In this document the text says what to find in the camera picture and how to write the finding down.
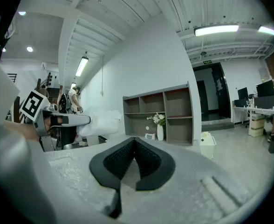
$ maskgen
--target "fluorescent light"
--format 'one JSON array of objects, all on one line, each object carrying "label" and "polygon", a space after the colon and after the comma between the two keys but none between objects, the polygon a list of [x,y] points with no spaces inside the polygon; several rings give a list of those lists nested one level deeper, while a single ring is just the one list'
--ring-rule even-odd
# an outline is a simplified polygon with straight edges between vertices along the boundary
[{"label": "fluorescent light", "polygon": [[195,29],[195,36],[219,33],[219,32],[236,32],[239,29],[238,25],[216,25],[207,26]]},{"label": "fluorescent light", "polygon": [[85,65],[87,64],[87,62],[89,61],[89,59],[87,57],[82,57],[81,61],[79,63],[78,69],[76,71],[76,76],[79,77],[85,67]]},{"label": "fluorescent light", "polygon": [[274,35],[274,30],[273,30],[273,29],[266,28],[266,27],[263,27],[263,26],[261,26],[261,27],[258,29],[258,31],[259,31],[259,32],[264,32],[264,33],[268,33],[268,34]]}]

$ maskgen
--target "white vase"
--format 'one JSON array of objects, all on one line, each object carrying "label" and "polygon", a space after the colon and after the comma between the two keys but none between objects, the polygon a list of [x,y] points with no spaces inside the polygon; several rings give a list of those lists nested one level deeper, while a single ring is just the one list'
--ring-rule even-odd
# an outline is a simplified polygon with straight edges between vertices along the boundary
[{"label": "white vase", "polygon": [[159,141],[162,141],[164,139],[164,130],[162,125],[157,126],[157,137]]}]

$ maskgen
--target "white trash can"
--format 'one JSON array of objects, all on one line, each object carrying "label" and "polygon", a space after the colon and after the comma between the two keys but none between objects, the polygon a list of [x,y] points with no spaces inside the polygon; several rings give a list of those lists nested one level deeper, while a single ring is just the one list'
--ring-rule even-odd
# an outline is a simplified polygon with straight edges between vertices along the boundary
[{"label": "white trash can", "polygon": [[201,133],[200,152],[203,156],[212,159],[215,145],[217,145],[216,140],[209,132]]}]

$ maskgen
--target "bouquet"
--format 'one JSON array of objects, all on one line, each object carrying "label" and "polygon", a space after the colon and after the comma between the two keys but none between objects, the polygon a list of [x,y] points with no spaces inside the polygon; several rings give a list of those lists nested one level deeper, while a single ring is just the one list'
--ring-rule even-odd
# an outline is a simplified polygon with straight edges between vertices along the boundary
[{"label": "bouquet", "polygon": [[155,124],[161,125],[161,126],[165,125],[165,123],[166,123],[165,116],[162,114],[158,114],[158,113],[155,114],[154,117],[150,116],[150,117],[147,117],[146,119],[147,120],[151,119],[154,121]]}]

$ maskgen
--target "computer monitor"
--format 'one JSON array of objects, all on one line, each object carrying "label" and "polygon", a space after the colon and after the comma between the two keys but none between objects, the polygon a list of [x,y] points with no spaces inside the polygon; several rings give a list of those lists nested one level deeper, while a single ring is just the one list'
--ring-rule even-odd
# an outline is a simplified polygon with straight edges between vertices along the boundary
[{"label": "computer monitor", "polygon": [[249,99],[247,87],[238,90],[239,99]]},{"label": "computer monitor", "polygon": [[256,85],[258,97],[272,96],[274,95],[274,83],[273,80],[266,81],[264,83]]}]

